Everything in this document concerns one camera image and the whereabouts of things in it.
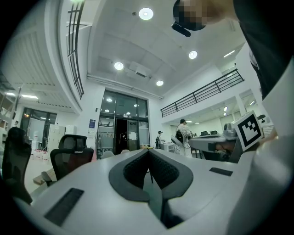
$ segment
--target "balcony railing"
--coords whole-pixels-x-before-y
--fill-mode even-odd
[[[235,69],[218,78],[217,80],[205,85],[204,87],[201,87],[200,89],[168,105],[167,107],[164,107],[161,109],[162,117],[168,116],[191,105],[204,101],[243,81],[244,79],[241,77],[238,70]]]
[[[81,76],[79,73],[79,61],[78,61],[78,39],[79,39],[79,26],[84,8],[84,2],[73,3],[72,9],[68,11],[69,26],[68,26],[68,60],[73,75],[73,82],[76,86],[79,98],[82,99],[84,94],[83,85],[81,82]]]

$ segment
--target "black office chair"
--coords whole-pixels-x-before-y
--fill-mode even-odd
[[[210,132],[210,134],[218,134],[216,130]]]
[[[207,131],[201,132],[201,135],[200,136],[205,136],[205,135],[209,135]]]
[[[85,149],[87,148],[87,137],[82,135],[66,134],[58,145],[59,149]]]
[[[54,149],[50,153],[51,163],[57,180],[81,165],[91,162],[94,150],[87,148],[86,140],[86,136],[66,134],[61,138],[58,149]],[[55,182],[52,181],[47,172],[44,171],[41,175],[47,186]]]
[[[33,200],[24,186],[24,176],[31,156],[31,145],[24,141],[24,130],[13,127],[5,142],[2,163],[3,180],[11,194],[30,204]]]

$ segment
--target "recessed light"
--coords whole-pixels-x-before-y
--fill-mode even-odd
[[[22,95],[22,97],[25,98],[32,98],[32,99],[37,99],[38,97],[34,96],[34,95]]]
[[[124,65],[121,62],[116,62],[114,64],[115,69],[122,70],[124,68]]]
[[[162,86],[163,84],[164,84],[163,81],[158,81],[158,82],[156,83],[157,86]]]
[[[139,17],[142,20],[150,20],[153,17],[153,11],[150,8],[143,8],[139,11]]]
[[[231,54],[233,54],[234,52],[235,52],[234,50],[231,51],[229,54],[226,54],[226,55],[224,56],[224,58],[227,57],[227,56],[229,56],[229,55],[231,55]]]
[[[197,52],[196,52],[196,51],[193,50],[193,51],[191,51],[191,52],[189,53],[189,58],[190,58],[190,59],[193,60],[193,59],[195,59],[196,57],[197,57]]]

